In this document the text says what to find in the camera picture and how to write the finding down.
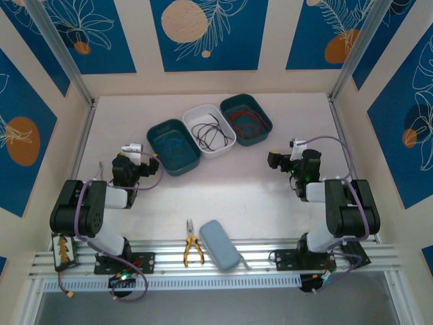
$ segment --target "enclosure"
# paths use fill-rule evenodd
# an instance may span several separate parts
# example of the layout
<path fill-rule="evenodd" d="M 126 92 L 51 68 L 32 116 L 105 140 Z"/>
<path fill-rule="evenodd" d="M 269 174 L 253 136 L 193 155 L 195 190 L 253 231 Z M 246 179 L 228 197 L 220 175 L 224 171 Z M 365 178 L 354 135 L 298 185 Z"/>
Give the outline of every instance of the enclosure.
<path fill-rule="evenodd" d="M 0 323 L 430 324 L 430 0 L 0 0 L 0 7 Z M 254 125 L 252 137 L 243 135 L 231 118 L 227 100 L 239 94 L 259 107 L 249 112 L 260 115 L 258 135 Z M 189 111 L 209 104 L 202 109 L 237 137 L 223 138 L 223 152 L 194 135 Z M 156 141 L 167 121 L 192 141 L 195 156 L 182 171 Z M 269 168 L 267 158 L 290 154 L 296 138 L 322 135 L 350 148 L 352 179 L 369 182 L 381 225 L 362 242 L 371 264 L 315 295 L 296 285 L 311 272 L 277 271 L 269 257 L 325 225 L 326 207 L 301 201 L 291 174 Z M 77 241 L 79 265 L 62 271 L 71 300 L 54 268 L 51 213 L 66 180 L 110 181 L 127 144 L 162 160 L 140 186 L 161 173 L 162 181 L 130 209 L 105 209 L 104 225 L 133 252 L 156 254 L 148 293 L 132 304 L 113 301 L 109 276 L 93 274 L 95 251 Z M 321 181 L 347 174 L 351 159 L 340 143 L 307 146 L 321 153 Z M 185 267 L 186 219 L 196 235 L 219 221 L 251 270 L 222 274 L 207 249 L 202 265 L 194 247 Z M 343 257 L 335 262 L 336 276 L 352 268 Z"/>

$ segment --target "white container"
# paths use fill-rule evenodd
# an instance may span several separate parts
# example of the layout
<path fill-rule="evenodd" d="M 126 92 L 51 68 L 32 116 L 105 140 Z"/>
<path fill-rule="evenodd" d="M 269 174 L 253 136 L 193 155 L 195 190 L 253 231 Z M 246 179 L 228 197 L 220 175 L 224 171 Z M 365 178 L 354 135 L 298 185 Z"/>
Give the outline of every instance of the white container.
<path fill-rule="evenodd" d="M 198 134 L 200 127 L 195 127 L 200 123 L 216 123 L 212 115 L 218 120 L 223 133 L 227 137 L 231 138 L 231 139 L 227 139 L 228 142 L 227 145 L 225 145 L 224 137 L 220 132 L 218 132 L 217 130 L 210 131 L 207 136 L 208 143 L 211 141 L 211 139 L 216 133 L 215 138 L 212 141 L 212 144 L 209 146 L 214 151 L 205 148 L 203 145 L 200 145 L 199 141 L 196 139 L 196 135 Z M 183 115 L 182 121 L 183 124 L 185 124 L 185 126 L 187 127 L 193 139 L 196 141 L 197 146 L 202 151 L 202 155 L 204 158 L 211 159 L 211 158 L 219 157 L 222 154 L 225 154 L 226 152 L 230 151 L 230 149 L 232 149 L 233 145 L 236 142 L 235 131 L 230 127 L 230 124 L 221 114 L 219 109 L 213 105 L 205 104 L 187 111 Z M 202 132 L 200 132 L 200 135 L 202 135 L 204 131 L 207 130 L 208 128 L 209 127 L 204 127 Z"/>

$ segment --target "plastic tray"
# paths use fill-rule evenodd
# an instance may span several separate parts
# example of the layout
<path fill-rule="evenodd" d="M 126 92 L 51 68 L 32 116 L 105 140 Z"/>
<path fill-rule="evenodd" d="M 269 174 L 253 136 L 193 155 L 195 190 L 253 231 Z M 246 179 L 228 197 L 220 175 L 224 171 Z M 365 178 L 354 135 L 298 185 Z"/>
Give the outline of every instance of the plastic tray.
<path fill-rule="evenodd" d="M 221 102 L 220 109 L 223 116 L 236 132 L 237 142 L 242 146 L 257 144 L 266 139 L 272 131 L 273 125 L 271 120 L 251 95 L 241 93 L 240 95 L 227 98 Z M 242 110 L 257 113 L 259 119 L 250 118 L 249 116 L 239 116 L 234 120 L 230 119 L 233 113 Z"/>
<path fill-rule="evenodd" d="M 196 135 L 198 134 L 202 123 L 216 123 L 215 118 L 221 127 L 224 135 L 226 135 L 227 141 L 225 141 L 224 136 L 219 133 L 217 130 L 209 131 L 209 136 L 207 137 L 207 141 L 210 144 L 209 148 L 205 148 L 203 145 L 200 145 L 200 142 L 196 139 Z M 183 124 L 187 127 L 189 133 L 194 138 L 194 141 L 197 143 L 197 146 L 202 151 L 204 158 L 216 158 L 225 154 L 226 152 L 232 149 L 233 145 L 236 142 L 236 133 L 230 127 L 230 124 L 225 120 L 224 116 L 218 110 L 217 107 L 206 104 L 201 105 L 192 110 L 188 110 L 182 118 Z M 204 126 L 204 130 L 200 132 L 200 135 L 203 135 L 209 127 Z"/>
<path fill-rule="evenodd" d="M 198 166 L 202 153 L 180 120 L 155 125 L 146 137 L 169 175 L 180 176 Z"/>

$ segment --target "beige circle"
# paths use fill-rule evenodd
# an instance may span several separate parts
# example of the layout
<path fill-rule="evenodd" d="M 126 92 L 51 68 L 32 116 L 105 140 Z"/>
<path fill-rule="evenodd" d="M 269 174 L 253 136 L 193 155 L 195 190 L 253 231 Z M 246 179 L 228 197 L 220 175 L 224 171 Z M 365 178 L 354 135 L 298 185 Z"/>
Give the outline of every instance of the beige circle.
<path fill-rule="evenodd" d="M 314 5 L 318 5 L 321 2 L 322 2 L 322 0 L 306 0 L 306 4 L 310 5 L 311 7 Z"/>
<path fill-rule="evenodd" d="M 209 58 L 210 57 L 210 52 L 209 51 L 203 51 L 202 52 L 202 57 L 205 58 L 205 59 Z"/>
<path fill-rule="evenodd" d="M 24 6 L 23 0 L 11 0 L 11 1 L 16 3 L 17 5 Z"/>
<path fill-rule="evenodd" d="M 208 30 L 208 18 L 197 3 L 176 0 L 162 13 L 162 29 L 174 42 L 190 43 L 200 39 Z"/>

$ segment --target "pliers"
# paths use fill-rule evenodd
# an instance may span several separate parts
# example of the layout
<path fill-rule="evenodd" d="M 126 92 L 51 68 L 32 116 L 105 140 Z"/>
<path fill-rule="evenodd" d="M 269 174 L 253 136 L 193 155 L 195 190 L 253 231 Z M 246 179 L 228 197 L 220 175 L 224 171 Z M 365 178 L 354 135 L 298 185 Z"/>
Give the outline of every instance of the pliers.
<path fill-rule="evenodd" d="M 188 266 L 188 253 L 189 253 L 189 249 L 191 248 L 191 242 L 194 243 L 194 245 L 197 248 L 198 253 L 200 254 L 200 263 L 204 264 L 203 251 L 200 248 L 200 245 L 198 244 L 197 237 L 194 236 L 194 228 L 192 226 L 192 219 L 187 219 L 187 246 L 185 247 L 185 252 L 183 253 L 183 264 L 185 265 L 185 267 Z"/>

